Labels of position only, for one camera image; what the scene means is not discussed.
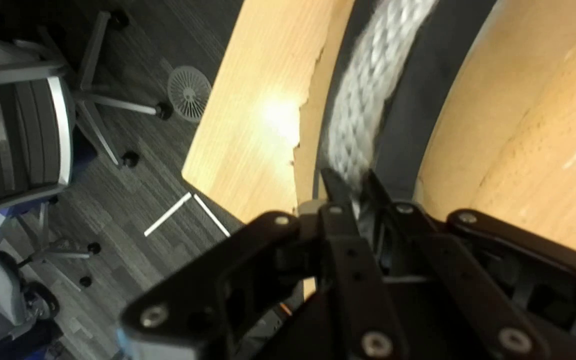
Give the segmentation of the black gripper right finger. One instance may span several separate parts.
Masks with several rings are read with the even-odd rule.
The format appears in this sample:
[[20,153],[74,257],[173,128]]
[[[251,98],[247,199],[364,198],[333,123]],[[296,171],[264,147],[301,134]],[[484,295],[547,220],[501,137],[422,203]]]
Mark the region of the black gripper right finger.
[[364,194],[374,207],[387,207],[392,198],[374,171],[364,175]]

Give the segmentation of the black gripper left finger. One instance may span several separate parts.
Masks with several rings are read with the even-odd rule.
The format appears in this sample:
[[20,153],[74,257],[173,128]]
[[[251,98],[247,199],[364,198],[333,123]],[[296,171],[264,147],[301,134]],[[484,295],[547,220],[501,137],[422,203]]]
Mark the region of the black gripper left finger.
[[351,206],[351,188],[343,182],[343,177],[332,167],[322,170],[323,190],[328,194],[328,202],[340,207]]

